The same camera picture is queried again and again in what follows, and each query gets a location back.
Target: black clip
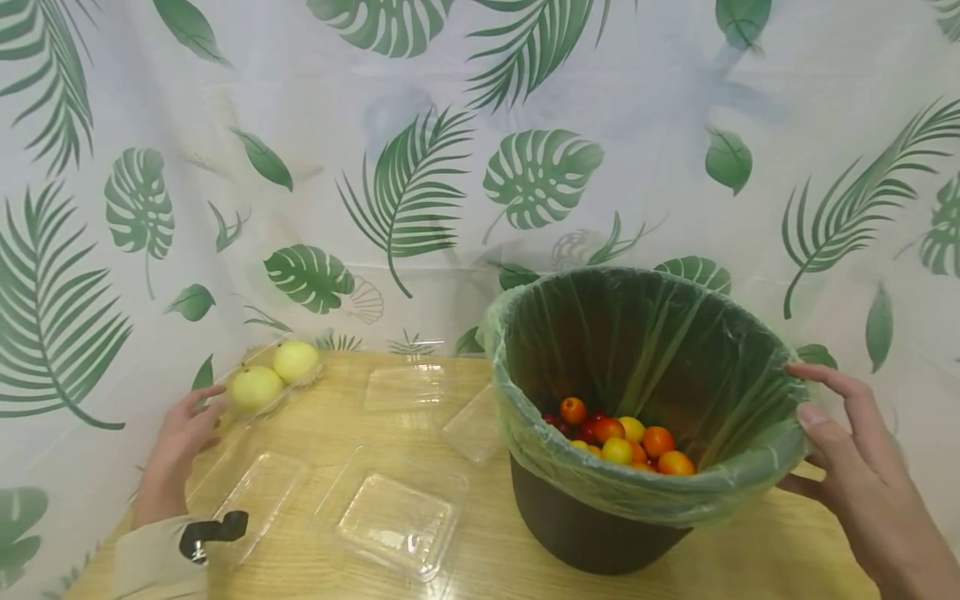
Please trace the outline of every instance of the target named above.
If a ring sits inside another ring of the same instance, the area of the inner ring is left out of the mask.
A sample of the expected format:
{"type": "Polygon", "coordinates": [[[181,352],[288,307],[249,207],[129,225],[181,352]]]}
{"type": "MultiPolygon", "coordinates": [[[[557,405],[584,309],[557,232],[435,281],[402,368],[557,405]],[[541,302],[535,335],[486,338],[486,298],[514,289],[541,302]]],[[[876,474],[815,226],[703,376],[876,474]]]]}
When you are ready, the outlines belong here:
{"type": "Polygon", "coordinates": [[[190,523],[180,536],[180,553],[196,564],[206,563],[206,541],[236,541],[247,533],[250,515],[244,511],[230,511],[221,521],[190,523]]]}

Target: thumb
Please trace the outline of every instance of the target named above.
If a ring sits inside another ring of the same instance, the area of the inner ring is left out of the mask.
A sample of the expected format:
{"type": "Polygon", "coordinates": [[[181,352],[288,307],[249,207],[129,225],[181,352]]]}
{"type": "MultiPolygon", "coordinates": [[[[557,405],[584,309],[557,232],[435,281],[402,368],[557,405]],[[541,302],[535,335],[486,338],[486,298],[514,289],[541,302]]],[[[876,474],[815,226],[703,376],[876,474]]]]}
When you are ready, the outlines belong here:
{"type": "Polygon", "coordinates": [[[853,436],[812,402],[797,407],[797,419],[806,436],[823,454],[827,472],[841,476],[870,470],[853,442],[853,436]]]}

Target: red cherry tomato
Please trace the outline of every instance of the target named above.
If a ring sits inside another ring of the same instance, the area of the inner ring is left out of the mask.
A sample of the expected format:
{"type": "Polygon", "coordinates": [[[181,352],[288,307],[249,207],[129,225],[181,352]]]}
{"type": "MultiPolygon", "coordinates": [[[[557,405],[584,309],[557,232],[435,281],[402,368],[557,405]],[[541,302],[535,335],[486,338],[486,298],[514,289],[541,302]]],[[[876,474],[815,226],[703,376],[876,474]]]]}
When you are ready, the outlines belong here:
{"type": "Polygon", "coordinates": [[[579,425],[587,418],[587,406],[580,398],[571,396],[560,403],[560,416],[568,425],[579,425]]]}
{"type": "Polygon", "coordinates": [[[596,436],[597,442],[606,444],[610,438],[625,437],[626,431],[623,429],[623,423],[607,417],[593,424],[593,435],[596,436]]]}
{"type": "Polygon", "coordinates": [[[680,450],[664,452],[657,461],[657,470],[664,475],[692,475],[697,472],[693,461],[680,450]]]}
{"type": "Polygon", "coordinates": [[[593,433],[593,423],[589,420],[585,420],[582,425],[580,425],[580,431],[577,433],[577,439],[583,440],[587,444],[595,445],[597,443],[596,434],[593,433]]]}
{"type": "Polygon", "coordinates": [[[643,432],[643,449],[650,458],[659,458],[675,447],[673,436],[663,427],[647,427],[643,432]]]}

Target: hand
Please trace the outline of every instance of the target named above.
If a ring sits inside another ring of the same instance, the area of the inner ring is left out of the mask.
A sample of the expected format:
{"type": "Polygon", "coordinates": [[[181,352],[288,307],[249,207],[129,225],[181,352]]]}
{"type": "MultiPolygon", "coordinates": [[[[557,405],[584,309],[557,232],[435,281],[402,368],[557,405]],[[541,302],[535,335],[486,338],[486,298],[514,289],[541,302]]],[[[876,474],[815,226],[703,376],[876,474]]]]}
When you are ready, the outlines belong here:
{"type": "Polygon", "coordinates": [[[227,410],[224,400],[197,406],[225,390],[219,385],[196,390],[167,411],[143,471],[140,492],[133,505],[132,529],[188,514],[186,481],[193,470],[193,459],[220,442],[213,430],[227,410]]]}
{"type": "Polygon", "coordinates": [[[843,527],[883,600],[960,598],[960,565],[924,505],[870,387],[819,365],[789,365],[844,398],[852,434],[806,402],[797,418],[816,446],[807,461],[823,481],[787,475],[779,487],[817,500],[843,527]]]}

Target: trash can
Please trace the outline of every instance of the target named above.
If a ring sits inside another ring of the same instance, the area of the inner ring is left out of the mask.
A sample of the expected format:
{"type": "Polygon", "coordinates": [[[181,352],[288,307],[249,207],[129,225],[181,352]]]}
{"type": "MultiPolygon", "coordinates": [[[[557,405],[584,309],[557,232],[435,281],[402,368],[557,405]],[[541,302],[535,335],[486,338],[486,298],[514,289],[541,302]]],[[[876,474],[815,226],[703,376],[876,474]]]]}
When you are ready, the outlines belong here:
{"type": "Polygon", "coordinates": [[[636,571],[730,517],[807,452],[808,384],[776,334],[727,296],[668,273],[587,267],[508,290],[479,335],[493,365],[514,495],[534,537],[591,573],[636,571]],[[662,475],[573,446],[542,413],[564,396],[662,425],[697,466],[662,475]]]}

